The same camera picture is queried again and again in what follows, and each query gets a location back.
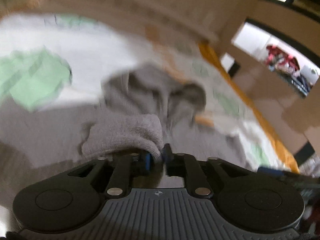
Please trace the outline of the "grey knitted hoodie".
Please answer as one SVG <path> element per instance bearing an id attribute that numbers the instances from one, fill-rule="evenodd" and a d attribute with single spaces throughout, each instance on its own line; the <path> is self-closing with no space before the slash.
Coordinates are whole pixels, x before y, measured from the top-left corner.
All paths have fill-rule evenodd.
<path id="1" fill-rule="evenodd" d="M 113 77 L 93 105 L 30 112 L 14 100 L 1 104 L 1 205 L 10 207 L 24 187 L 89 160 L 131 149 L 217 157 L 243 168 L 252 165 L 238 137 L 200 124 L 206 92 L 182 84 L 153 66 Z"/>

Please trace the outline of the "red clothes pile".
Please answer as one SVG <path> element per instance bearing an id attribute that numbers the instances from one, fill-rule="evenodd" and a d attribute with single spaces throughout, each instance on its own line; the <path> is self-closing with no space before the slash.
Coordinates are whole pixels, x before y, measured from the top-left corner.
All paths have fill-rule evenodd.
<path id="1" fill-rule="evenodd" d="M 289 74 L 300 71 L 298 60 L 293 55 L 272 44 L 267 45 L 266 50 L 267 57 L 264 59 L 264 64 L 270 67 L 272 71 L 279 69 Z"/>

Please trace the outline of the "white leaf-print duvet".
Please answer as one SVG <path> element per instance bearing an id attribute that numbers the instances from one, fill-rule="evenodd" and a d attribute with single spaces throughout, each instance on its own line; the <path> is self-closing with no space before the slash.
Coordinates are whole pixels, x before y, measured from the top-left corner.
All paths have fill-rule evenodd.
<path id="1" fill-rule="evenodd" d="M 42 50 L 65 60 L 72 80 L 49 107 L 94 103 L 104 80 L 144 63 L 154 63 L 207 95 L 196 121 L 240 140 L 253 168 L 272 166 L 298 172 L 293 155 L 253 103 L 218 67 L 206 44 L 169 28 L 109 16 L 97 21 L 73 14 L 13 14 L 1 20 L 1 56 L 36 56 Z"/>

